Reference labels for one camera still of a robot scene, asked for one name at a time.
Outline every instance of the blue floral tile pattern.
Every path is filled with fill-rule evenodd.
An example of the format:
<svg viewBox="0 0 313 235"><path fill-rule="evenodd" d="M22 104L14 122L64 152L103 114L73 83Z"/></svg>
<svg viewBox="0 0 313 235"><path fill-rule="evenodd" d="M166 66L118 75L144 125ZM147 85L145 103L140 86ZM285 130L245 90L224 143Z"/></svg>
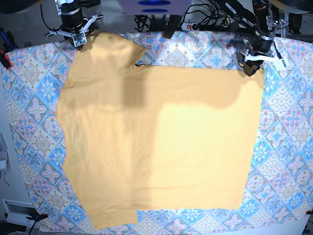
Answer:
<svg viewBox="0 0 313 235"><path fill-rule="evenodd" d="M121 35L147 48L138 64L240 69L240 34L177 32ZM313 46L275 39L288 59L285 71L264 64L259 130L238 210L137 211L138 224L96 230L62 170L64 134L55 118L60 91L76 54L68 42L17 49L11 70L1 68L13 143L27 192L43 232L101 235L210 234L302 219L313 207Z"/></svg>

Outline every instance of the table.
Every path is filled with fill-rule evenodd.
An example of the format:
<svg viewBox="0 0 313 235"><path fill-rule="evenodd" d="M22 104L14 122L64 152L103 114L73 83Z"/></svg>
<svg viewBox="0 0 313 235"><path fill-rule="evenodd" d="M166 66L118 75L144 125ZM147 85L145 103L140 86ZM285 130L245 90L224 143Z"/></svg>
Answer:
<svg viewBox="0 0 313 235"><path fill-rule="evenodd" d="M138 62L161 66L240 69L243 36L177 32L122 34L147 48ZM313 47L276 38L285 71L265 64L265 84L249 176L239 210L138 211L138 224L95 230L61 165L65 140L55 118L60 90L76 50L68 42L17 49L2 69L4 97L16 155L44 232L87 234L207 234L302 219L313 207Z"/></svg>

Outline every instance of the t-shirt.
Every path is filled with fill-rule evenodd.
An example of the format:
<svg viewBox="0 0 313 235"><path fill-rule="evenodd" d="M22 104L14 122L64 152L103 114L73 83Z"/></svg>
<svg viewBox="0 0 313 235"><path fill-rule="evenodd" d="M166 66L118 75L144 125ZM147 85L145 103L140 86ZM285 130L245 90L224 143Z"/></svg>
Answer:
<svg viewBox="0 0 313 235"><path fill-rule="evenodd" d="M242 201L262 72L136 66L144 52L112 33L91 36L60 94L63 170L97 229L137 223L137 209Z"/></svg>

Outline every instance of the patterned tablecloth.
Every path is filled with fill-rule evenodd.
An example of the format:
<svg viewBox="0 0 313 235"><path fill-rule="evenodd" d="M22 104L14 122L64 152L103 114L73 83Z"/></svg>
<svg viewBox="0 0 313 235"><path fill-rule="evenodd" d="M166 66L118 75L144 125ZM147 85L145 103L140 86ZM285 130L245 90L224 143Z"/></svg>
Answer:
<svg viewBox="0 0 313 235"><path fill-rule="evenodd" d="M238 69L239 35L180 32L123 34L147 48L140 63ZM49 218L41 231L87 234L205 234L301 219L313 207L313 47L276 38L288 70L265 65L260 126L239 210L138 211L138 224L95 230L62 171L65 140L55 118L60 90L76 51L68 42L18 49L2 68L17 158L31 201Z"/></svg>

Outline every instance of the yellow t-shirt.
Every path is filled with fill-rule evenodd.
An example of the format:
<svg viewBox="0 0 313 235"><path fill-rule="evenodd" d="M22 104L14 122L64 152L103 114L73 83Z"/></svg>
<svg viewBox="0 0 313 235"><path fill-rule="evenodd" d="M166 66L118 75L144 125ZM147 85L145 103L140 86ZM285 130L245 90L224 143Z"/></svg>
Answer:
<svg viewBox="0 0 313 235"><path fill-rule="evenodd" d="M78 52L57 119L63 169L97 229L136 209L238 209L259 125L264 77L136 66L145 48L111 33Z"/></svg>

